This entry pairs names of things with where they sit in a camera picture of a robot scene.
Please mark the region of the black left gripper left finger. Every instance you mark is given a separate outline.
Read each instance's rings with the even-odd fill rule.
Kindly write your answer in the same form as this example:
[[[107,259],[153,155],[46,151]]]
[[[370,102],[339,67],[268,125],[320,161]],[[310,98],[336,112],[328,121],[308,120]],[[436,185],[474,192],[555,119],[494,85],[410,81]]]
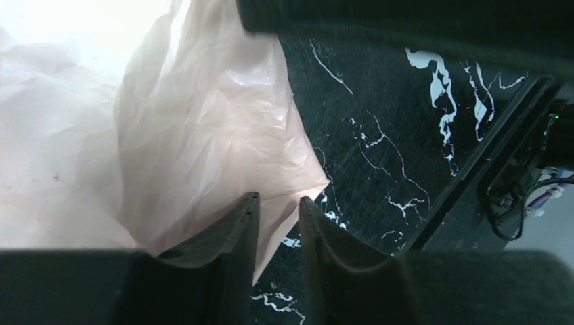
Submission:
[[[247,324],[260,199],[154,257],[130,249],[1,251],[2,324]]]

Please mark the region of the pink wrapping paper sheet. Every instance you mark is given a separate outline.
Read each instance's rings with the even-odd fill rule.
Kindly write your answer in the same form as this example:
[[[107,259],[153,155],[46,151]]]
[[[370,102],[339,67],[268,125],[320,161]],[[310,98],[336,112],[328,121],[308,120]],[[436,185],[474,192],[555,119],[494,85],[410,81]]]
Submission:
[[[1,247],[159,254],[248,192],[260,276],[328,178],[235,1],[1,2]]]

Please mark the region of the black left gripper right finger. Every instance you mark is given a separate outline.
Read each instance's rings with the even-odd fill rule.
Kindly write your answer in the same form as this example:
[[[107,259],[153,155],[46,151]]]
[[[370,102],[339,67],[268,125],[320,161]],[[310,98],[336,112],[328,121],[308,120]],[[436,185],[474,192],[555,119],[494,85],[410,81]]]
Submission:
[[[573,271],[543,251],[390,256],[299,204],[312,324],[572,324]]]

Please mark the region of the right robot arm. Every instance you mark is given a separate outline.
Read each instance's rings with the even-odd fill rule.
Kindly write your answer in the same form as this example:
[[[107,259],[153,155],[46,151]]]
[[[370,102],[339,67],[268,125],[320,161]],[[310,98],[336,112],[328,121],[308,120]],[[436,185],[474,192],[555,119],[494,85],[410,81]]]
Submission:
[[[573,78],[572,1],[239,1],[244,29],[388,43]]]

